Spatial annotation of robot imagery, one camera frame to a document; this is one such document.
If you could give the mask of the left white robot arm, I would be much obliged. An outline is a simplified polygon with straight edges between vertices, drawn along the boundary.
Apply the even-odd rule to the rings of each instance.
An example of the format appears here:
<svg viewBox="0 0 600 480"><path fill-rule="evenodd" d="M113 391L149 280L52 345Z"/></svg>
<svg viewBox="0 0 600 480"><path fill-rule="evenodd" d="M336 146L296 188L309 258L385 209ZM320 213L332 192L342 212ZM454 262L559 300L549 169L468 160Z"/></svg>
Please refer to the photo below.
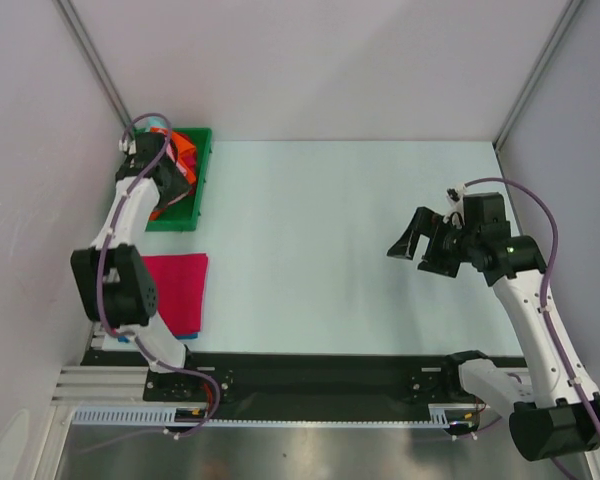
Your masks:
<svg viewBox="0 0 600 480"><path fill-rule="evenodd" d="M137 243L154 210L186 193L189 184L176 165L169 133L124 136L119 147L125 159L116 173L114 201L90 246L71 254L71 269L88 319L135 344L152 372L168 373L167 389L187 400L199 392L201 376L185 365L187 348L158 312L158 287Z"/></svg>

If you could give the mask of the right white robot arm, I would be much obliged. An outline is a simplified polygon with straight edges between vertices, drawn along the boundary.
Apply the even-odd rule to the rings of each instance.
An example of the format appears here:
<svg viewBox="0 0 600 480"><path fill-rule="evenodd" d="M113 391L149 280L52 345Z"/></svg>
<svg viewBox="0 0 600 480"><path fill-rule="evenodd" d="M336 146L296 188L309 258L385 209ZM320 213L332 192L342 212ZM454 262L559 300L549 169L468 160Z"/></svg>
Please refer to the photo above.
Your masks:
<svg viewBox="0 0 600 480"><path fill-rule="evenodd" d="M507 420L519 453L528 461L600 448L600 389L587 373L542 282L548 267L535 240L515 236L499 193L449 191L446 215L416 209L388 249L411 260L418 242L428 244L417 267L454 278L462 264L484 276L513 326L530 382L517 382L486 354L446 356L441 388L453 401L470 395Z"/></svg>

